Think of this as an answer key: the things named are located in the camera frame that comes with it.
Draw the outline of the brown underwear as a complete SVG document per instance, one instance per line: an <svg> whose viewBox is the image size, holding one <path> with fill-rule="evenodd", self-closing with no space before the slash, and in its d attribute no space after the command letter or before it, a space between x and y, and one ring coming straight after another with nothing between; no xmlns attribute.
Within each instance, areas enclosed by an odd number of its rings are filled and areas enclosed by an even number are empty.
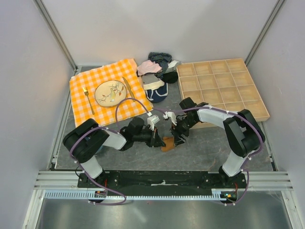
<svg viewBox="0 0 305 229"><path fill-rule="evenodd" d="M174 143L174 137L163 137L163 141L165 143L165 146L161 147L161 150L163 152L168 152L172 149L175 148L175 143Z"/></svg>

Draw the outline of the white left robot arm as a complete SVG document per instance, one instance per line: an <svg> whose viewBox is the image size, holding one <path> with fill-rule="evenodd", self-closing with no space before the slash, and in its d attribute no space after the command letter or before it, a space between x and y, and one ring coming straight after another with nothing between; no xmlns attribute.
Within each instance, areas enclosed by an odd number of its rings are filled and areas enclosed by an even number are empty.
<svg viewBox="0 0 305 229"><path fill-rule="evenodd" d="M157 128L152 124L146 125L139 117L133 118L119 132L99 126L90 118L68 133L62 141L70 156L89 175L88 182L93 187L101 187L105 181L96 153L104 146L125 151L135 142L144 142L148 147L166 146L158 135Z"/></svg>

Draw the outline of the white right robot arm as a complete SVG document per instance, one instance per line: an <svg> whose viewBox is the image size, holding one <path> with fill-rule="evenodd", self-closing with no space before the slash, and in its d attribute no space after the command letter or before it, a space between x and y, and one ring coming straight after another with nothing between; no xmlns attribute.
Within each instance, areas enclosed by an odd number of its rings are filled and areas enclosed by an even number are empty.
<svg viewBox="0 0 305 229"><path fill-rule="evenodd" d="M263 149L265 135L256 119L250 110L228 111L205 102L196 104L190 97L183 99L179 105L183 115L165 113L172 121L170 131L174 137L174 145L183 144L190 129L198 123L210 123L222 128L231 151L219 169L218 182L222 187L230 187L235 183L235 176L242 171L246 161Z"/></svg>

